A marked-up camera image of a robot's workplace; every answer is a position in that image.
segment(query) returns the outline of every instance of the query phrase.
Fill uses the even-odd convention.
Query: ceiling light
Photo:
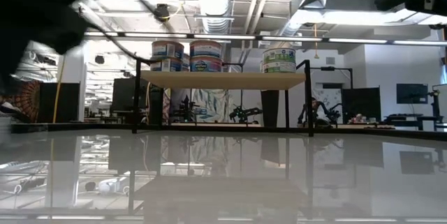
[[[234,20],[234,17],[221,16],[221,15],[194,15],[195,19],[219,19],[219,20]]]
[[[326,219],[324,218],[304,218],[304,217],[298,217],[297,221],[302,221],[302,222],[320,222],[320,221],[326,221]]]
[[[423,41],[423,40],[395,40],[395,45],[426,45],[426,46],[447,46],[445,41]]]
[[[396,222],[393,218],[336,218],[339,222]]]
[[[330,38],[333,43],[386,43],[387,40],[377,39],[355,39],[355,38]]]
[[[26,216],[14,216],[14,215],[5,215],[0,216],[0,220],[24,220],[27,219]]]
[[[175,33],[125,33],[129,37],[146,37],[146,38],[186,38],[186,34]]]
[[[194,35],[199,39],[221,39],[221,40],[254,40],[255,36],[239,36],[239,35]]]
[[[321,38],[305,38],[305,37],[281,37],[281,36],[263,36],[263,40],[275,41],[291,41],[291,42],[321,42]]]
[[[117,32],[106,32],[108,36],[118,36]],[[85,32],[85,36],[104,36],[102,32]]]
[[[103,220],[105,216],[38,216],[38,220]]]
[[[417,222],[417,223],[446,223],[445,218],[408,218],[406,222]]]

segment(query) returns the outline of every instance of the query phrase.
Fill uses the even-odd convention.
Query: wall-mounted monitor
[[[398,104],[426,104],[427,84],[396,84],[396,101]]]

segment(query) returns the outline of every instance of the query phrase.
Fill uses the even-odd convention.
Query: wooden board
[[[198,73],[144,70],[141,78],[163,88],[287,90],[306,80],[301,73]]]

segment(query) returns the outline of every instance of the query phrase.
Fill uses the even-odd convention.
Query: patterned tapestry
[[[19,81],[18,91],[14,96],[6,97],[6,100],[20,112],[29,118],[30,123],[36,123],[39,111],[39,97],[41,90],[40,81]]]
[[[312,89],[312,96],[318,101],[324,103],[329,110],[332,106],[342,102],[342,90],[341,89]],[[343,109],[341,106],[337,106],[334,110],[337,110],[340,115],[343,115]],[[324,115],[323,108],[318,109],[318,117],[327,119]],[[343,117],[338,118],[337,123],[343,123]]]
[[[192,101],[196,103],[197,122],[228,121],[229,95],[221,89],[193,89]]]

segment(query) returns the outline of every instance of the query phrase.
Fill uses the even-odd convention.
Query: white wall
[[[437,40],[436,34],[425,40]],[[366,45],[365,62],[367,86],[380,87],[382,117],[413,113],[410,105],[396,103],[396,84],[428,84],[430,91],[441,77],[438,47]],[[415,113],[432,115],[431,102],[429,98],[427,105],[414,105]]]
[[[365,88],[366,83],[366,63],[365,46],[360,45],[354,50],[344,55],[344,65],[353,69],[354,88]]]

